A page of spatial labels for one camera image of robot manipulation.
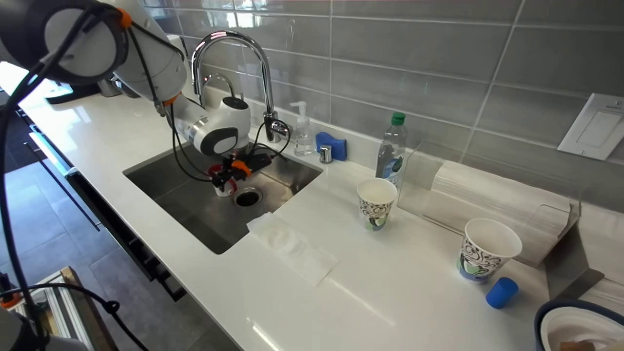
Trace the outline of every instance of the chrome faucet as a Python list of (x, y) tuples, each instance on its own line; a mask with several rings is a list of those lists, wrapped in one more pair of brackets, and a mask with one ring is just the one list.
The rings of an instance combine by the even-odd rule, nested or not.
[(259, 60), (259, 70), (261, 70), (261, 83), (265, 89), (265, 101), (267, 101), (267, 109), (265, 109), (265, 130), (267, 130), (267, 138), (273, 140), (273, 132), (286, 136), (288, 126), (276, 119), (276, 111), (273, 109), (273, 85), (271, 85), (271, 68), (269, 68), (269, 58), (265, 54), (265, 50), (247, 35), (235, 33), (235, 31), (210, 31), (206, 37), (202, 37), (198, 41), (198, 44), (193, 48), (191, 54), (191, 80), (193, 80), (193, 91), (198, 93), (200, 91), (200, 56), (218, 41), (234, 41), (234, 43), (241, 43), (243, 46), (251, 48), (253, 54)]

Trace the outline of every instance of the blue cup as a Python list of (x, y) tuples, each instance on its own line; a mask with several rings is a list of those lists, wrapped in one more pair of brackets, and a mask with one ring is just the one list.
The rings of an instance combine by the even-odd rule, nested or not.
[(508, 304), (508, 300), (518, 294), (518, 284), (508, 278), (508, 277), (501, 277), (491, 288), (489, 292), (485, 294), (485, 300), (489, 306), (493, 308), (503, 308)]

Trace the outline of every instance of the patterned paper cup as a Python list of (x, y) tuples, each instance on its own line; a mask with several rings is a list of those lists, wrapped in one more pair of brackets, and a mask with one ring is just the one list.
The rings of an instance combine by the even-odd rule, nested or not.
[(360, 222), (368, 230), (386, 226), (397, 189), (388, 179), (368, 179), (356, 187)]
[(522, 251), (518, 234), (497, 220), (471, 218), (466, 222), (464, 234), (458, 269), (471, 280), (487, 278)]

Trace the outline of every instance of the stainless steel sink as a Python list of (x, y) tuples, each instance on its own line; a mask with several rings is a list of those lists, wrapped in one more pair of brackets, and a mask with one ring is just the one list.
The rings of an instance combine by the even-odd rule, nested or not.
[[(185, 146), (185, 154), (200, 169), (218, 161), (218, 158), (206, 158), (189, 146)], [(212, 183), (195, 181), (177, 167), (173, 152), (159, 154), (124, 171), (136, 187), (214, 253), (232, 247), (247, 234), (245, 224), (251, 218), (278, 208), (317, 173), (313, 167), (278, 156), (249, 179), (237, 181), (235, 193), (216, 197)]]

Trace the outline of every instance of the soap dispenser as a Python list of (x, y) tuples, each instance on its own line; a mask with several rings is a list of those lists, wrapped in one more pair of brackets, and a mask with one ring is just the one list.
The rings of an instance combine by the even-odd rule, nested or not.
[(313, 154), (313, 144), (312, 144), (312, 122), (306, 111), (306, 101), (290, 103), (290, 107), (298, 107), (298, 115), (294, 122), (294, 154), (310, 156)]

